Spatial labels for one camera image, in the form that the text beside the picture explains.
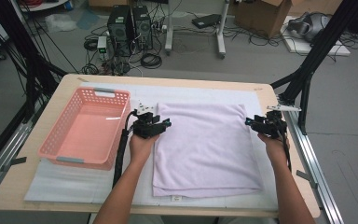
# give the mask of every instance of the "wooden table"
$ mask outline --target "wooden table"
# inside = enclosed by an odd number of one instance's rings
[[[98,212],[100,204],[91,203],[40,203],[26,202],[24,196],[31,185],[39,163],[37,150],[42,145],[54,121],[59,117],[63,108],[70,99],[73,91],[82,82],[101,82],[116,84],[133,84],[148,86],[189,87],[234,91],[254,91],[257,94],[263,113],[267,112],[267,105],[276,105],[277,99],[273,89],[268,84],[201,81],[184,79],[145,78],[145,77],[103,77],[86,75],[67,75],[62,79],[60,86],[45,108],[39,121],[34,126],[27,141],[21,149],[18,158],[27,157],[27,162],[14,165],[7,172],[0,185],[0,210],[18,211],[70,211],[70,212]],[[293,170],[304,172],[295,144],[290,134],[291,157]],[[306,201],[313,217],[320,215],[320,209],[314,197],[310,183],[294,175],[301,194]],[[187,216],[234,216],[234,217],[276,217],[277,211],[260,211],[252,209],[228,209],[207,207],[167,207],[134,205],[131,209],[136,214],[159,215],[187,215]]]

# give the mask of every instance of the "aluminum frame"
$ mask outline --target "aluminum frame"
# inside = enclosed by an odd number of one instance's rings
[[[324,206],[324,211],[329,222],[332,224],[343,224],[344,221],[339,213],[330,188],[327,185],[327,181],[324,178],[324,173],[319,165],[318,159],[316,158],[315,152],[313,151],[313,147],[310,144],[310,139],[301,132],[301,129],[297,125],[299,117],[298,112],[287,111],[283,112],[283,114],[289,118],[288,123],[290,123],[290,126],[296,135],[301,156],[306,163],[304,165],[306,165],[306,168],[310,172],[309,175],[310,178],[312,178],[312,181],[317,184],[316,191],[318,192],[319,199]]]
[[[2,149],[0,153],[0,177],[6,173],[4,168],[10,166],[11,161],[18,154],[32,128],[33,123],[31,121],[20,124]]]

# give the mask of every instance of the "computer tower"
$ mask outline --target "computer tower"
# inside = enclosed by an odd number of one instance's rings
[[[147,11],[147,6],[137,6],[132,8],[133,23],[135,26],[135,38],[138,49],[152,49],[152,29],[151,20]]]
[[[107,29],[115,56],[130,57],[131,42],[134,39],[131,8],[127,5],[115,5],[107,22]]]

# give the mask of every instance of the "pink plastic basket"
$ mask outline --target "pink plastic basket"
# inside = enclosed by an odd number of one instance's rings
[[[128,91],[78,88],[39,156],[60,165],[110,170],[130,110]]]

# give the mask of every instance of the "white cloth on floor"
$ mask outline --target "white cloth on floor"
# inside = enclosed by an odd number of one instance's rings
[[[155,144],[153,195],[192,198],[261,190],[244,105],[158,104],[172,127]]]

